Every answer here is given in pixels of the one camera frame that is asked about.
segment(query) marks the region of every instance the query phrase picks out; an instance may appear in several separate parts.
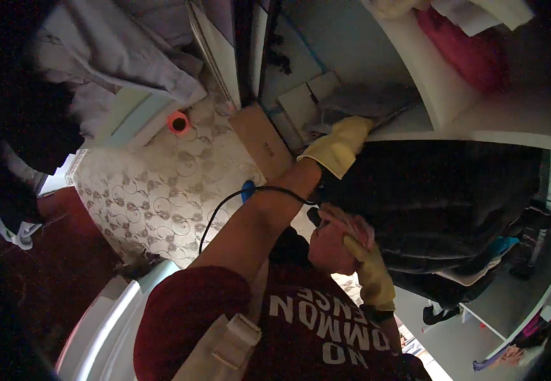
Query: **black cable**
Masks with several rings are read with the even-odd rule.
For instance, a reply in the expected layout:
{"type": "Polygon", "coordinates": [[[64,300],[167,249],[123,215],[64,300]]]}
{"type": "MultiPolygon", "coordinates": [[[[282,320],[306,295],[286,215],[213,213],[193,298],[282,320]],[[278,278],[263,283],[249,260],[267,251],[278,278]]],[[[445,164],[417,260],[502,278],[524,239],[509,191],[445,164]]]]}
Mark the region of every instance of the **black cable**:
{"type": "MultiPolygon", "coordinates": [[[[262,186],[262,187],[254,187],[253,189],[254,191],[259,191],[259,190],[273,190],[273,191],[278,191],[278,192],[282,192],[282,193],[286,193],[287,195],[289,196],[292,196],[294,197],[296,200],[302,202],[303,204],[305,205],[316,205],[315,202],[310,202],[310,201],[306,201],[304,200],[301,196],[299,196],[298,194],[294,193],[293,191],[291,190],[288,190],[288,189],[285,189],[285,188],[280,188],[280,187],[270,187],[268,185],[265,185],[265,186],[262,186]]],[[[242,193],[247,193],[247,192],[251,192],[252,189],[242,189],[242,190],[239,190],[235,193],[232,193],[232,194],[229,194],[228,196],[226,196],[226,198],[224,200],[222,200],[218,206],[216,207],[216,209],[214,209],[214,213],[212,214],[212,217],[210,218],[210,221],[208,222],[208,225],[205,227],[205,231],[203,232],[203,237],[201,238],[201,242],[199,242],[199,254],[201,254],[202,250],[203,250],[203,241],[205,241],[205,237],[208,235],[208,230],[210,230],[210,226],[212,225],[212,222],[214,222],[214,218],[216,217],[216,213],[218,212],[218,209],[220,209],[221,206],[223,206],[225,204],[225,202],[229,201],[230,199],[232,199],[233,197],[237,196],[238,194],[242,194],[242,193]]]]}

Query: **red t-shirt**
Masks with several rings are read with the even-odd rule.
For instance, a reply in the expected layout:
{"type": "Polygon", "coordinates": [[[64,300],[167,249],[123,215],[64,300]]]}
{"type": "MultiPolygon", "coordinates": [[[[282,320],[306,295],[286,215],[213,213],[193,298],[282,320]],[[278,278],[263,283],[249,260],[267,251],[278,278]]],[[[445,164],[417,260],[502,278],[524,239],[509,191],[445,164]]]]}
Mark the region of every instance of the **red t-shirt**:
{"type": "MultiPolygon", "coordinates": [[[[150,294],[138,329],[138,380],[171,381],[210,325],[222,314],[247,314],[249,302],[248,283],[225,268],[166,278],[150,294]]],[[[317,270],[271,264],[258,326],[263,337],[244,380],[407,379],[379,327],[317,270]]]]}

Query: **shoulder strap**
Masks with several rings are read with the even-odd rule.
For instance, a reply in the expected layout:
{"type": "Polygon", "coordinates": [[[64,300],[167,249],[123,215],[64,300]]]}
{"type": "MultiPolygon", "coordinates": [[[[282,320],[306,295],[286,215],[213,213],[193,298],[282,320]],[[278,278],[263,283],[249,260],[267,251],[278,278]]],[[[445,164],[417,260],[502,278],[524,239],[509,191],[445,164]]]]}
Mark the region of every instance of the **shoulder strap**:
{"type": "Polygon", "coordinates": [[[239,313],[231,321],[221,315],[199,340],[172,381],[240,381],[254,347],[261,338],[256,326],[267,288],[269,260],[250,284],[248,317],[239,313]]]}

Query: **floral rug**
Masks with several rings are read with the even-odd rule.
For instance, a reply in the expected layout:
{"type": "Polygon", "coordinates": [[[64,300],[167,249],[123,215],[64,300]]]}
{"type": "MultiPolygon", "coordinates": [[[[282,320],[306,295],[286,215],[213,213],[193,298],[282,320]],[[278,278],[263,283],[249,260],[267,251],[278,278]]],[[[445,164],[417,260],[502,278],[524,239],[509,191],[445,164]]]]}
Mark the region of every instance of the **floral rug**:
{"type": "MultiPolygon", "coordinates": [[[[124,259],[147,249],[186,268],[218,203],[248,179],[265,181],[228,124],[224,96],[206,82],[208,97],[185,111],[188,133],[164,128],[135,152],[88,149],[75,168],[78,194],[124,259]]],[[[206,243],[240,206],[234,197],[218,211],[206,243]]]]}

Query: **man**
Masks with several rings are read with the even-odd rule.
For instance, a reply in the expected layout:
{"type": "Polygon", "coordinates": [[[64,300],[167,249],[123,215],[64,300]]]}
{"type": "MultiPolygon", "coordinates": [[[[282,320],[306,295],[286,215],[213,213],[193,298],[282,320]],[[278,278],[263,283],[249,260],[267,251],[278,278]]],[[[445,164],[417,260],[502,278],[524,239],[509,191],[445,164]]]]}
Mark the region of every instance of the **man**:
{"type": "MultiPolygon", "coordinates": [[[[346,173],[372,126],[364,118],[342,120],[268,185],[306,199],[323,169],[338,178],[346,173]]],[[[421,361],[401,354],[393,284],[378,252],[363,252],[346,237],[349,250],[308,259],[306,241],[289,227],[301,206],[288,194],[257,191],[188,269],[152,291],[134,348],[138,380],[171,380],[219,316],[248,314],[250,285],[267,259],[258,320],[262,338],[244,380],[430,379],[421,361]],[[356,270],[367,290],[365,303],[380,312],[377,316],[386,316],[379,323],[355,307],[330,277],[356,270]]]]}

